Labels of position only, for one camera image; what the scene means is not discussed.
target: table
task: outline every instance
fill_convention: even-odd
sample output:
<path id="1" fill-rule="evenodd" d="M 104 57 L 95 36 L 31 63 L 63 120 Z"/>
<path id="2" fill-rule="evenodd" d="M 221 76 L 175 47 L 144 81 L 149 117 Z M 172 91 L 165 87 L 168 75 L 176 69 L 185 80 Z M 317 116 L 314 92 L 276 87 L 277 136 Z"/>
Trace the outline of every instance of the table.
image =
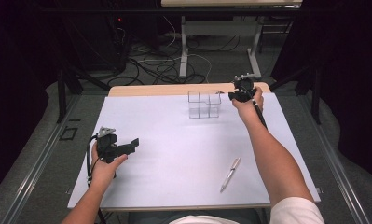
<path id="1" fill-rule="evenodd" d="M 302 0 L 161 0 L 163 7 L 262 7 L 300 5 Z M 180 77 L 186 77 L 188 48 L 187 35 L 241 35 L 251 36 L 251 47 L 247 49 L 250 65 L 250 75 L 261 78 L 261 72 L 255 57 L 259 37 L 264 23 L 263 17 L 256 21 L 187 21 L 182 16 L 182 58 L 180 63 Z"/>
<path id="2" fill-rule="evenodd" d="M 292 153 L 316 202 L 319 195 L 274 93 L 265 83 L 264 116 L 269 130 Z M 233 84 L 185 84 L 114 87 L 106 97 L 94 132 L 116 128 L 118 143 L 136 137 L 140 146 L 117 169 L 117 178 L 103 197 L 105 211 L 157 211 L 269 206 L 256 168 L 248 133 L 227 95 L 220 117 L 190 119 L 189 91 L 233 91 Z M 220 187 L 230 165 L 241 157 L 223 193 Z M 87 190 L 86 160 L 80 168 L 69 208 Z"/>

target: white sleeve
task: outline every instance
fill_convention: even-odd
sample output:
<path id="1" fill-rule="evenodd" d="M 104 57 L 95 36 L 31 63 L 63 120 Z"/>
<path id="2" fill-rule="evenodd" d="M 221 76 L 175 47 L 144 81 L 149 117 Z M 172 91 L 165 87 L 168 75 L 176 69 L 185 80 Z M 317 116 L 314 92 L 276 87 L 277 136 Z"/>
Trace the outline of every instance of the white sleeve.
<path id="1" fill-rule="evenodd" d="M 319 208 L 313 202 L 291 197 L 278 202 L 270 212 L 270 224 L 324 223 Z"/>
<path id="2" fill-rule="evenodd" d="M 169 224 L 239 224 L 238 222 L 210 216 L 187 216 L 176 219 Z"/>

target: white paper sheet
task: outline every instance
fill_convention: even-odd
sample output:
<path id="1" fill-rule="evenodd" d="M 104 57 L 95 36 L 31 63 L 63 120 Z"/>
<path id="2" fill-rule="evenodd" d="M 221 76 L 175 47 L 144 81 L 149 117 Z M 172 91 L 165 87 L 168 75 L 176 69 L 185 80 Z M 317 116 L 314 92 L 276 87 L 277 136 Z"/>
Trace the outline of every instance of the white paper sheet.
<path id="1" fill-rule="evenodd" d="M 269 131 L 298 162 L 308 188 L 320 201 L 274 93 L 264 93 Z M 226 95 L 219 118 L 190 119 L 187 96 L 106 97 L 94 133 L 115 128 L 118 145 L 140 146 L 117 169 L 101 208 L 165 209 L 269 204 L 248 133 Z M 224 192 L 220 188 L 235 158 L 241 163 Z M 87 190 L 86 161 L 68 203 Z"/>

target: silver pen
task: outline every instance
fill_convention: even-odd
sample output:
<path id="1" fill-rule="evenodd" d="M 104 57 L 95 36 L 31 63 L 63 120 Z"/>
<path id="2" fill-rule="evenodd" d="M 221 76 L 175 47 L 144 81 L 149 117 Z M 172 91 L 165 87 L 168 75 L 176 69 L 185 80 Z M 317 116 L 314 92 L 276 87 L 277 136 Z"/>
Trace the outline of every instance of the silver pen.
<path id="1" fill-rule="evenodd" d="M 229 183 L 229 180 L 233 176 L 233 174 L 234 174 L 236 168 L 238 167 L 240 161 L 241 161 L 241 158 L 235 159 L 234 163 L 231 166 L 231 169 L 229 170 L 229 174 L 228 174 L 226 180 L 224 181 L 223 185 L 221 186 L 220 193 L 223 192 L 223 190 L 227 187 L 227 185 Z"/>

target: clear plastic box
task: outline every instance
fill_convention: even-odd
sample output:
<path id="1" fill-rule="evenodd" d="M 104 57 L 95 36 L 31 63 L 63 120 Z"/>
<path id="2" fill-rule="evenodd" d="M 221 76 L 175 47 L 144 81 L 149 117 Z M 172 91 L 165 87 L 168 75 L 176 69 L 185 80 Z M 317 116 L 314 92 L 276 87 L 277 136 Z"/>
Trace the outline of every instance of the clear plastic box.
<path id="1" fill-rule="evenodd" d="M 188 108 L 191 119 L 218 118 L 220 105 L 220 91 L 188 92 Z"/>

